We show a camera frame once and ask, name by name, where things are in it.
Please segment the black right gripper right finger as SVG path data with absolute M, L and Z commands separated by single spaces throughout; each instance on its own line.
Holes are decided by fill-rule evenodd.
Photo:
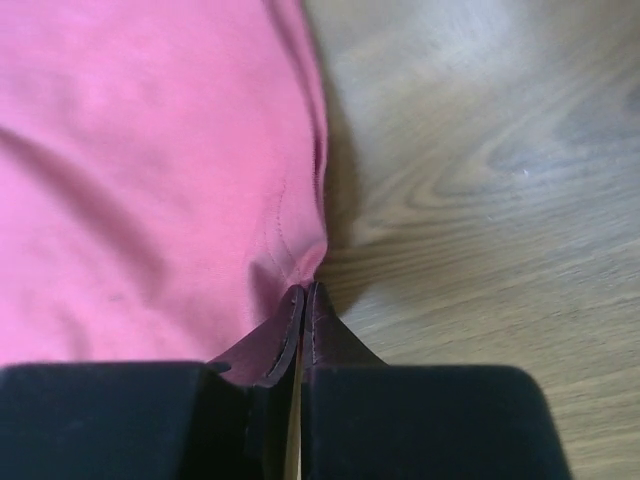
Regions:
M 339 318 L 326 287 L 306 296 L 306 479 L 568 479 L 538 383 L 505 365 L 392 366 Z

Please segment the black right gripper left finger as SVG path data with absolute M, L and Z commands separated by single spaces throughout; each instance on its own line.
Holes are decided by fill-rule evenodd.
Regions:
M 305 292 L 209 362 L 1 371 L 5 479 L 294 479 Z

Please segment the dusty red t shirt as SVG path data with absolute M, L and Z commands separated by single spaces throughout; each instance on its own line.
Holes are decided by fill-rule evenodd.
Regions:
M 297 1 L 1 5 L 1 360 L 208 360 L 314 276 Z

